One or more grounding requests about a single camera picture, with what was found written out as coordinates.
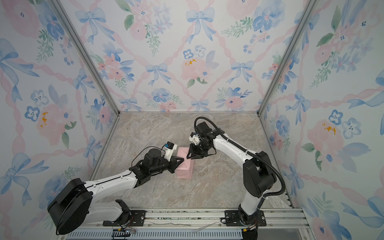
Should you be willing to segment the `purple wrapping paper sheet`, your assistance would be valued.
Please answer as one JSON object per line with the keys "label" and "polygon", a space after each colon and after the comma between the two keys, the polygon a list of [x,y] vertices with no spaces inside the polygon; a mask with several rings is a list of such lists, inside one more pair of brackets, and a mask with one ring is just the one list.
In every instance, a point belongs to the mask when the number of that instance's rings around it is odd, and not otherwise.
{"label": "purple wrapping paper sheet", "polygon": [[187,159],[189,148],[178,148],[177,157],[183,158],[184,161],[176,168],[175,174],[179,179],[189,180],[192,178],[195,161]]}

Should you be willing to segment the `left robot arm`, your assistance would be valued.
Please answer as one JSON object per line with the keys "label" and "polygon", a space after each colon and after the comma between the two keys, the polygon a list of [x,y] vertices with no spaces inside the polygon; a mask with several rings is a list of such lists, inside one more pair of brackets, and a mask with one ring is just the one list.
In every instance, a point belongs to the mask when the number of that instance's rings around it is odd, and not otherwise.
{"label": "left robot arm", "polygon": [[71,180],[48,205],[48,213],[56,227],[57,235],[66,235],[82,224],[99,221],[126,225],[131,220],[131,211],[122,200],[110,204],[98,204],[98,200],[117,192],[134,189],[147,183],[151,177],[164,171],[174,173],[184,158],[163,154],[152,148],[144,158],[128,170],[100,180],[83,182]]}

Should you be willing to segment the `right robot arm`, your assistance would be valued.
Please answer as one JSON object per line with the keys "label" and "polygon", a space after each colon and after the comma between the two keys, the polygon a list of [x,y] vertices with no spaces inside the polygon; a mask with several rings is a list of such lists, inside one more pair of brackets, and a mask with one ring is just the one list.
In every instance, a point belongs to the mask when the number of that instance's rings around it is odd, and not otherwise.
{"label": "right robot arm", "polygon": [[195,119],[189,139],[187,159],[203,159],[211,156],[209,151],[214,150],[213,155],[222,152],[242,167],[246,195],[238,208],[238,220],[245,226],[254,226],[264,200],[278,179],[278,171],[272,166],[268,154],[240,145],[205,117]]}

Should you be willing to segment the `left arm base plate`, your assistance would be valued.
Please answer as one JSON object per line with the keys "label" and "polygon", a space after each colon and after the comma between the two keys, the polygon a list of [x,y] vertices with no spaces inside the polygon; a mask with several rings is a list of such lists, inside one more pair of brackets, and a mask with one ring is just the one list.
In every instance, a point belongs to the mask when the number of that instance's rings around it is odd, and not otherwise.
{"label": "left arm base plate", "polygon": [[145,210],[125,211],[113,222],[103,221],[103,227],[142,227],[146,213]]}

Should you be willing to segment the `aluminium front rail frame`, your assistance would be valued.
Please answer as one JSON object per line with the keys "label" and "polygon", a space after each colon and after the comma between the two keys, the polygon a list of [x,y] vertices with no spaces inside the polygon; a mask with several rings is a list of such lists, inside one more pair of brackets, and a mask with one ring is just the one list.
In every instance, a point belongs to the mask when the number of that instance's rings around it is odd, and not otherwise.
{"label": "aluminium front rail frame", "polygon": [[[142,227],[103,227],[103,222],[89,223],[76,230],[108,230],[118,231],[137,229],[236,229],[242,232],[242,240],[313,240],[302,209],[263,209],[267,225],[254,229],[251,227],[227,227],[221,223],[224,211],[236,209],[133,209],[145,210],[146,218]],[[67,240],[67,235],[57,236],[58,240]]]}

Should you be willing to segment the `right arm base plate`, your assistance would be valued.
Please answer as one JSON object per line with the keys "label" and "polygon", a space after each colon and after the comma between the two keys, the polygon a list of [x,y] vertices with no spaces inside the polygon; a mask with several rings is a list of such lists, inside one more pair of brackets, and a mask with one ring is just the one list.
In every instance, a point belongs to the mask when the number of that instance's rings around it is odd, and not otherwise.
{"label": "right arm base plate", "polygon": [[221,223],[227,227],[251,227],[255,224],[258,224],[259,227],[265,227],[267,225],[266,217],[261,210],[250,216],[239,210],[226,210],[224,214]]}

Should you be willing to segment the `left aluminium corner post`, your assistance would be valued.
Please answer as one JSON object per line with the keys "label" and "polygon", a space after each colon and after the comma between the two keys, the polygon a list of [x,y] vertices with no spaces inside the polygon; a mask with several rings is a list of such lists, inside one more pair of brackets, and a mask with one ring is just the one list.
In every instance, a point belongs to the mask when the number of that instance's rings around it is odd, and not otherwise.
{"label": "left aluminium corner post", "polygon": [[81,41],[81,38],[79,34],[77,33],[73,23],[71,22],[68,14],[66,13],[63,5],[60,1],[48,1],[49,5],[53,9],[53,12],[57,15],[58,19],[60,20],[61,24],[63,24],[64,29],[68,32],[69,36],[71,37],[72,41],[74,42],[74,46],[77,50],[77,52],[81,56],[81,60],[84,62],[85,66],[91,73],[91,76],[93,77],[94,81],[100,88],[102,94],[106,98],[108,104],[111,106],[112,111],[119,116],[120,111],[117,108],[117,105],[112,98],[110,92],[107,89],[106,84],[101,79],[96,66],[94,65],[91,56],[89,55],[87,49],[85,48],[84,44]]}

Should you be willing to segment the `aluminium corner post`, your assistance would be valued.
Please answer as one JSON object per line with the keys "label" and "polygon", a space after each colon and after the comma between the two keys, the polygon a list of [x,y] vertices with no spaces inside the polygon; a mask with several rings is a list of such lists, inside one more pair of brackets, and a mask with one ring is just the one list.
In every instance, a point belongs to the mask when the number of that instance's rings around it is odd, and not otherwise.
{"label": "aluminium corner post", "polygon": [[117,108],[117,105],[112,98],[110,92],[107,89],[106,84],[101,79],[96,66],[94,65],[91,56],[89,55],[87,49],[85,48],[84,44],[81,41],[81,38],[79,34],[77,33],[73,23],[71,22],[68,14],[66,13],[63,5],[60,1],[48,1],[49,5],[53,9],[53,12],[57,15],[58,19],[60,20],[61,24],[63,24],[64,29],[68,32],[69,36],[71,37],[72,41],[74,42],[74,46],[77,50],[77,52],[81,56],[81,60],[84,62],[85,66],[91,73],[91,76],[93,77],[94,81],[100,88],[102,94],[106,98],[108,104],[111,106],[112,111],[119,116],[120,111]]}
{"label": "aluminium corner post", "polygon": [[278,85],[285,68],[288,66],[288,63],[289,63],[291,57],[293,56],[294,51],[296,50],[296,47],[298,45],[298,41],[300,40],[300,38],[304,34],[304,30],[308,26],[308,23],[310,21],[310,18],[313,15],[313,12],[316,8],[317,3],[318,3],[318,1],[316,1],[316,0],[310,0],[310,1],[308,1],[306,7],[304,8],[304,11],[301,15],[301,18],[299,19],[299,23],[297,24],[297,27],[295,28],[295,31],[292,35],[292,38],[291,38],[289,44],[287,45],[287,49],[283,54],[281,64],[279,65],[274,77],[272,78],[271,84],[267,89],[265,97],[263,98],[263,102],[257,111],[259,118],[266,111],[267,106],[268,106],[268,102],[273,95],[275,87]]}

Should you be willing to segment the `right aluminium corner post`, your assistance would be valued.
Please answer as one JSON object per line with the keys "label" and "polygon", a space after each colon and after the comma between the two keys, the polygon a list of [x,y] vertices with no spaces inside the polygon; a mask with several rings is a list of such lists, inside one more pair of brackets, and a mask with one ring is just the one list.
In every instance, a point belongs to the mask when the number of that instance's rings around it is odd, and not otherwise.
{"label": "right aluminium corner post", "polygon": [[294,51],[296,50],[296,47],[298,45],[298,41],[300,40],[300,38],[304,34],[304,30],[308,26],[308,23],[310,21],[310,18],[313,15],[313,12],[316,8],[317,3],[318,3],[318,1],[316,1],[316,0],[310,0],[310,1],[308,1],[306,7],[304,8],[304,11],[301,15],[301,18],[299,19],[299,23],[297,24],[297,27],[295,28],[295,31],[292,35],[292,38],[291,38],[289,44],[287,45],[287,49],[283,54],[281,64],[279,65],[274,77],[272,78],[271,84],[267,89],[265,97],[263,98],[263,102],[257,111],[259,118],[266,111],[267,106],[268,106],[268,102],[273,95],[275,87],[278,85],[285,68],[288,66],[288,63],[289,63],[291,57],[293,56]]}

